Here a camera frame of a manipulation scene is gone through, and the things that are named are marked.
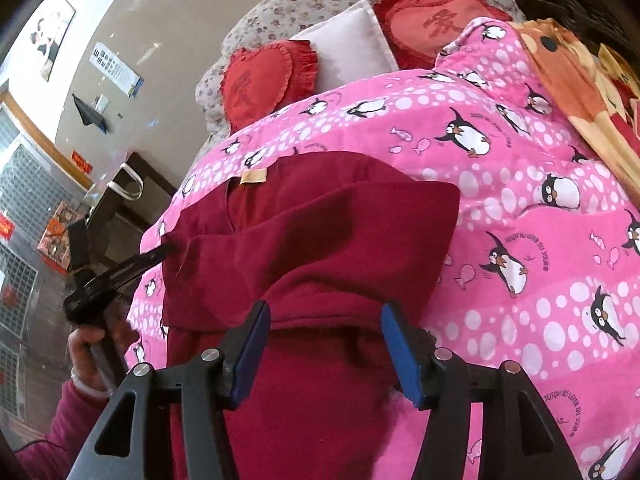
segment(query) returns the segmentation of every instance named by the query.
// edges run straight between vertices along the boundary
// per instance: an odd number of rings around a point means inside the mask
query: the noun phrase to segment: white pillow
[[[318,53],[316,92],[398,70],[385,35],[368,0],[297,33]]]

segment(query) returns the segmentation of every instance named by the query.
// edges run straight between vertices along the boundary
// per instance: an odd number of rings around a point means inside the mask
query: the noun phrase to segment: white bangle
[[[94,399],[108,399],[111,396],[110,392],[101,392],[100,390],[94,390],[82,382],[82,379],[76,371],[76,367],[71,368],[71,382],[80,393],[85,394]]]

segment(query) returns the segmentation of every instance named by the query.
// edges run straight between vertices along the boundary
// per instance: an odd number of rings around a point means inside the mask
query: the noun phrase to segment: hand
[[[78,378],[88,387],[105,391],[107,388],[95,367],[94,358],[88,345],[96,344],[104,337],[104,330],[91,325],[81,325],[69,336],[69,356]],[[127,320],[121,318],[113,329],[113,340],[118,350],[124,354],[127,349],[140,338],[137,330],[133,330]]]

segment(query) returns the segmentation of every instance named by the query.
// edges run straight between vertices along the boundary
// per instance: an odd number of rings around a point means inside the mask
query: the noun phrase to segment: calendar on wall
[[[91,52],[91,63],[104,76],[122,90],[127,97],[133,97],[142,85],[143,79],[133,72],[122,60],[103,43],[96,43]]]

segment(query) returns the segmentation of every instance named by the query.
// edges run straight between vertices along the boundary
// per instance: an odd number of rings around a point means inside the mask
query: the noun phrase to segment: pink blanket
[[[141,251],[228,178],[314,150],[366,153],[460,188],[458,227],[422,325],[468,362],[520,362],[585,476],[615,478],[640,438],[640,214],[532,75],[517,33],[478,18],[433,71],[352,83],[238,132],[193,168]],[[152,269],[129,315],[143,334],[130,363],[165,364],[163,294]],[[396,423],[374,477],[410,478],[428,414],[397,397],[389,409]],[[468,446],[473,479],[480,408]]]

